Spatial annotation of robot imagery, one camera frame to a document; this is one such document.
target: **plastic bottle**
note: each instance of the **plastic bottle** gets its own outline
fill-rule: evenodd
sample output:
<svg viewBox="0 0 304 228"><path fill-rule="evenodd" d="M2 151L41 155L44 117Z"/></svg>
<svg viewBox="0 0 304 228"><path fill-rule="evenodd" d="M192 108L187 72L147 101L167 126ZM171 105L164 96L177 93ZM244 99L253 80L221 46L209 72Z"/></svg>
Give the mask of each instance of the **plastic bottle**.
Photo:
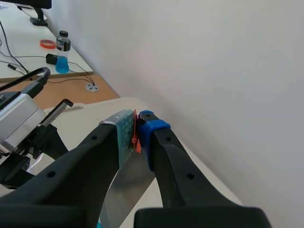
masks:
<svg viewBox="0 0 304 228"><path fill-rule="evenodd" d="M57 63L56 63L56 71L59 73L67 73L68 72L68 62L67 57L69 50L71 49L71 41L68 38L68 32L60 31L59 37L56 39L56 48L57 48Z"/></svg>

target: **monitor stand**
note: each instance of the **monitor stand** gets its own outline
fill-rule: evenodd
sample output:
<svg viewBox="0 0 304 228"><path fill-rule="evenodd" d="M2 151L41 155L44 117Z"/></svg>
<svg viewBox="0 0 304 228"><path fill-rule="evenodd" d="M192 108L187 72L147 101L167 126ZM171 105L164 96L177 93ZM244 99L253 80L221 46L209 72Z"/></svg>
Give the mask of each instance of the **monitor stand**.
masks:
<svg viewBox="0 0 304 228"><path fill-rule="evenodd" d="M36 11L38 18L30 18L30 22L32 22L32 24L36 26L48 26L48 23L43 18L42 9L34 7L34 10Z"/></svg>

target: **white desk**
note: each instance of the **white desk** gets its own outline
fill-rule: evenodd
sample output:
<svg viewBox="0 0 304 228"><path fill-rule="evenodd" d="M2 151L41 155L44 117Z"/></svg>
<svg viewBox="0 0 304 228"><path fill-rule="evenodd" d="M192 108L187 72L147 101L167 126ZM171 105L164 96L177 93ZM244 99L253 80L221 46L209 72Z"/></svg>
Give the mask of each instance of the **white desk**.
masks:
<svg viewBox="0 0 304 228"><path fill-rule="evenodd" d="M46 56L48 53L57 54L56 49L45 49L40 47L39 42L41 39L50 39L56 41L56 37L47 27L34 26L29 21L29 16L20 11L13 3L0 2L0 4L8 6L7 9L0 9L0 20L3 24L9 48L15 56ZM36 12L33 9L25 9L27 13L33 17L37 17ZM0 39L2 45L0 50L8 55L8 51L5 45L5 39L2 30L0 29ZM69 61L78 63L84 70L92 73L90 66L81 58L81 56L71 48L69 53ZM15 63L10 57L5 57L0 54L0 60ZM54 65L46 63L45 58L41 57L26 57L18 58L18 60L28 69L35 70L40 67L48 67L51 70L51 74L58 75ZM71 70L79 73L84 71L75 64L69 64ZM9 69L6 63L0 62L0 80L4 78L16 78L21 74Z"/></svg>

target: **blue gripper pad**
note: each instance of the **blue gripper pad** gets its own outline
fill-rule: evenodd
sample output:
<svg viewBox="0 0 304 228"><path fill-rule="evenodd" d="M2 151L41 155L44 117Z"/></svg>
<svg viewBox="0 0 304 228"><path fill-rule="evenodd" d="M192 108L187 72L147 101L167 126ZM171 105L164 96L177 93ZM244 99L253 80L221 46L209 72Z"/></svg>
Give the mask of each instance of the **blue gripper pad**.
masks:
<svg viewBox="0 0 304 228"><path fill-rule="evenodd" d="M117 128L117 142L119 151L119 168L128 160L134 146L132 137L134 135L134 111L122 110L103 120L99 124L113 124Z"/></svg>

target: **silver metal housing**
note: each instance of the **silver metal housing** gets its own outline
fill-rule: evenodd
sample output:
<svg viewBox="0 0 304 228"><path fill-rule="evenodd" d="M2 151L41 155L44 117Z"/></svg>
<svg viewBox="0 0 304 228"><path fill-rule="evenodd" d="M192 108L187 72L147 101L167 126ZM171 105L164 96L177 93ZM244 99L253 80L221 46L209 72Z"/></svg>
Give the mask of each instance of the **silver metal housing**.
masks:
<svg viewBox="0 0 304 228"><path fill-rule="evenodd" d="M20 94L0 110L0 153L15 150L45 116L27 94Z"/></svg>

